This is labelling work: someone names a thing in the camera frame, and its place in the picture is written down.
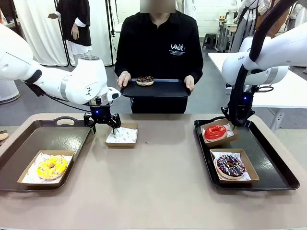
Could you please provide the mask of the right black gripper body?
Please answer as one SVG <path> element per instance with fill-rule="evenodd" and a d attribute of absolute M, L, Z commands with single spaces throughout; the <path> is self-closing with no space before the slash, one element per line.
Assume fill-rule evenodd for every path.
<path fill-rule="evenodd" d="M 251 110 L 253 102 L 253 93 L 252 92 L 243 92 L 242 94 L 242 102 L 241 102 L 241 110 L 244 113 L 247 113 Z"/>

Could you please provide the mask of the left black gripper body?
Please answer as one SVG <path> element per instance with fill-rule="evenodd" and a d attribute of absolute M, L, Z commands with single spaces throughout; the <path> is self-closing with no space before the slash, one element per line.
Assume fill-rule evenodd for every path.
<path fill-rule="evenodd" d="M 91 106 L 91 118 L 96 123 L 108 123 L 111 120 L 111 112 L 109 105 Z"/>

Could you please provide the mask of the person's right hand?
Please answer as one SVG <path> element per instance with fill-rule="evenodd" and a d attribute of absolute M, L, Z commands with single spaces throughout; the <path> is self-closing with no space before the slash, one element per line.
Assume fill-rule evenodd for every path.
<path fill-rule="evenodd" d="M 126 87 L 128 82 L 131 80 L 131 75 L 127 71 L 123 71 L 118 78 L 119 88 Z"/>

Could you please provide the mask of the person's left hand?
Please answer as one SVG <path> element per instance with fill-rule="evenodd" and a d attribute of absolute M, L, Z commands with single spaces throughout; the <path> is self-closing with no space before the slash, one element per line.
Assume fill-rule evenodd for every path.
<path fill-rule="evenodd" d="M 185 77 L 184 79 L 184 83 L 187 89 L 189 89 L 190 92 L 194 91 L 195 88 L 195 82 L 194 82 L 194 78 L 191 75 L 188 75 Z"/>

